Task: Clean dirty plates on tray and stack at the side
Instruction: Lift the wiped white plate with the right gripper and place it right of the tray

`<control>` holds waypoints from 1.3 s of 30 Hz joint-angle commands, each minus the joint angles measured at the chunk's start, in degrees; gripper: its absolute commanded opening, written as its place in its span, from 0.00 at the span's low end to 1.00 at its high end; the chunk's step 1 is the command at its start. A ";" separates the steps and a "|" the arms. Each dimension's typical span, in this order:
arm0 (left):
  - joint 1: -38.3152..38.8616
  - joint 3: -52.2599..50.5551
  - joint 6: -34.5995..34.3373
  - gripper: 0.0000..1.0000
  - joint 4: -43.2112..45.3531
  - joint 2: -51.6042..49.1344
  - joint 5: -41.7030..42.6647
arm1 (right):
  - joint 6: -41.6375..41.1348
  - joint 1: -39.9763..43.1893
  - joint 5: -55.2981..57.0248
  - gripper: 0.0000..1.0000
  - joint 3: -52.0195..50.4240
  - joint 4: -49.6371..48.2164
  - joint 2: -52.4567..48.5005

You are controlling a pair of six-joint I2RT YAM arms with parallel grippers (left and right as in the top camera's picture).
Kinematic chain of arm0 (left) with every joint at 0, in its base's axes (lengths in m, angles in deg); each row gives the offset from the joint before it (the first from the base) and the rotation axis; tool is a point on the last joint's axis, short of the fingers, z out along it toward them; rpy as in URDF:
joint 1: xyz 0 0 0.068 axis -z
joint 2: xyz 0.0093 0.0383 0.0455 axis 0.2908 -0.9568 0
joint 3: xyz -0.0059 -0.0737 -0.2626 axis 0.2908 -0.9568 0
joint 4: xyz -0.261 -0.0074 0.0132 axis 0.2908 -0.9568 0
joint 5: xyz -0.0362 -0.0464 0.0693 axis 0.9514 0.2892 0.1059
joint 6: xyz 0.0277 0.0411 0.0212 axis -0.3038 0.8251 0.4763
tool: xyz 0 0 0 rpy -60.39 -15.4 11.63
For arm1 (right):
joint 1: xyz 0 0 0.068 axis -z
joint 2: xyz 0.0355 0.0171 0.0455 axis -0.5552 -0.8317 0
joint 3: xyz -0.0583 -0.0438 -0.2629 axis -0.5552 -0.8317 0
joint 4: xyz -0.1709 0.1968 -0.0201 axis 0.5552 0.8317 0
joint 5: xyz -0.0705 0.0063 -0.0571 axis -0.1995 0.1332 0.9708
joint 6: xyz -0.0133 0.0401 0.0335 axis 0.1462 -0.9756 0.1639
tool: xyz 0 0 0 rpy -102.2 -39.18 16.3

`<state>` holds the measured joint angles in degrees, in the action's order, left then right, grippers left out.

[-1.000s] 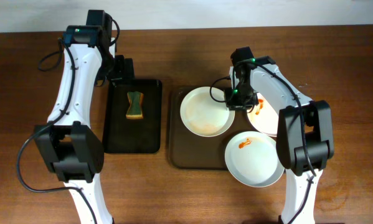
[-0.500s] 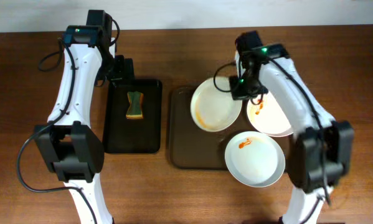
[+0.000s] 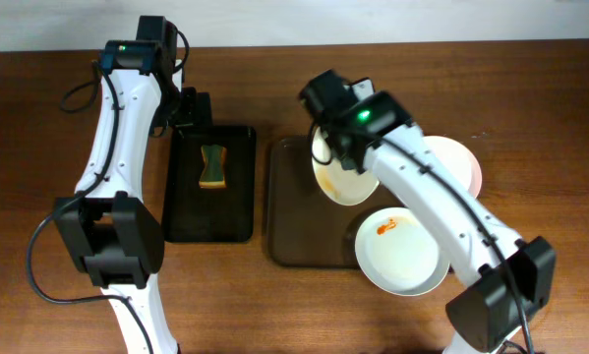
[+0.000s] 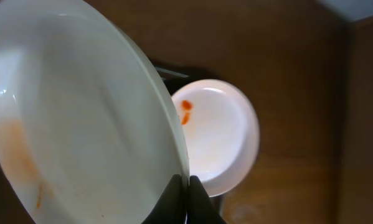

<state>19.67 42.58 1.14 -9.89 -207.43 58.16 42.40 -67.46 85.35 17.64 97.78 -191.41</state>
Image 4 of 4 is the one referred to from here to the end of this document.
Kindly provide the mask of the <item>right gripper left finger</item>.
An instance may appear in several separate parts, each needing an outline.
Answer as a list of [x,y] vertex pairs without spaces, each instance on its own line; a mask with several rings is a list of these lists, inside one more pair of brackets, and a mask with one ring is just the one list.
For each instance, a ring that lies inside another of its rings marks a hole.
[[186,219],[185,194],[182,176],[173,175],[142,224],[183,224]]

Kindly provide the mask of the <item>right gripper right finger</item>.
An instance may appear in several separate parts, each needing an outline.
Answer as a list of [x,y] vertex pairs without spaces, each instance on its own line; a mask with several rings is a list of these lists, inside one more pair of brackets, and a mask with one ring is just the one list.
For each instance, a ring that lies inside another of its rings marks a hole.
[[201,181],[195,175],[189,178],[186,202],[187,224],[226,224],[215,211]]

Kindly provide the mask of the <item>cream white plate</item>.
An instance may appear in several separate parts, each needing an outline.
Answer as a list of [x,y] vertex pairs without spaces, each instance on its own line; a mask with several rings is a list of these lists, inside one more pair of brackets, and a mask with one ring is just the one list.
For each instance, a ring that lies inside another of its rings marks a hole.
[[84,1],[0,1],[0,165],[36,223],[141,223],[189,176],[161,77]]

